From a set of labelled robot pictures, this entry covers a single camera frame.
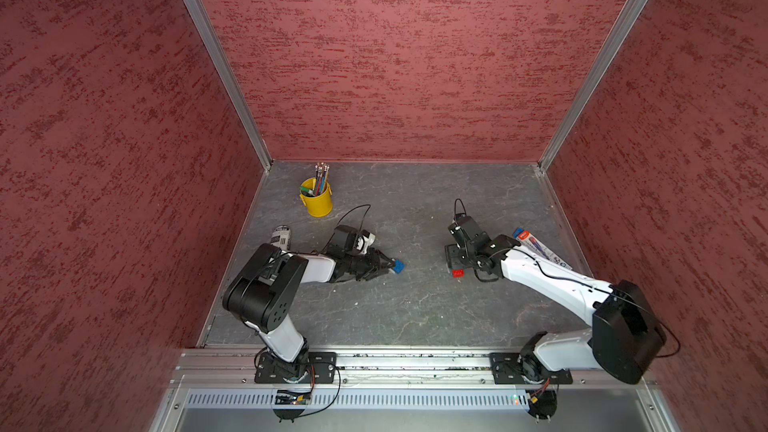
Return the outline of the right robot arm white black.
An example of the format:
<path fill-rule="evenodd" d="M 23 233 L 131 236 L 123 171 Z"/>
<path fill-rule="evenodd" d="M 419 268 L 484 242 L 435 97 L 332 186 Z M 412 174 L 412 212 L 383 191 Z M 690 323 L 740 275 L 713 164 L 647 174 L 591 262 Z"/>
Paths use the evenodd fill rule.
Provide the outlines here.
<path fill-rule="evenodd" d="M 524 285 L 558 303 L 586 327 L 572 332 L 539 332 L 510 366 L 500 366 L 501 383 L 562 384 L 576 370 L 602 370 L 618 381 L 640 382 L 667 342 L 663 324 L 640 288 L 590 278 L 498 241 L 482 249 L 469 243 L 445 247 L 450 271 L 484 272 L 485 282 L 502 279 Z"/>

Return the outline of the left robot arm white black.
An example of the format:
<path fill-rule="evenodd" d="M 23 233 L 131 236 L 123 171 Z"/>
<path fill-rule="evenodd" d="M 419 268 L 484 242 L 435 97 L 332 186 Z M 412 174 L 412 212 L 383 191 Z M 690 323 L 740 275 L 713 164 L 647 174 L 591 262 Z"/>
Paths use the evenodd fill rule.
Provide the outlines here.
<path fill-rule="evenodd" d="M 314 378 L 307 339 L 297 330 L 290 308 L 305 283 L 369 281 L 399 274 L 404 263 L 370 248 L 347 252 L 299 254 L 261 245 L 228 285 L 222 307 L 262 340 L 266 350 L 255 360 L 257 383 L 303 384 Z"/>

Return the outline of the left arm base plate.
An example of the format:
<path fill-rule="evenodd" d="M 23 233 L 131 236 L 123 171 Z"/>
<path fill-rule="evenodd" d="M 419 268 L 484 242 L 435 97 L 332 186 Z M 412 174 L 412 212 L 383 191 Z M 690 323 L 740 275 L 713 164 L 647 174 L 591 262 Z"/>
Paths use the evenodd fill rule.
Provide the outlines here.
<path fill-rule="evenodd" d="M 257 384 L 312 385 L 331 384 L 337 376 L 337 354 L 303 351 L 292 362 L 271 352 L 254 360 L 254 382 Z"/>

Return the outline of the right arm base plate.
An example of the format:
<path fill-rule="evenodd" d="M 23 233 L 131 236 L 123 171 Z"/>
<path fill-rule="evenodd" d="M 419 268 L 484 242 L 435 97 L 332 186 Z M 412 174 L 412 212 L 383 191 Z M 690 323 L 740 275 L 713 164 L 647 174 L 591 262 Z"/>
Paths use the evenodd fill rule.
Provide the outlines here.
<path fill-rule="evenodd" d="M 496 385 L 542 386 L 570 385 L 573 377 L 569 370 L 551 371 L 532 353 L 491 353 L 490 370 Z"/>

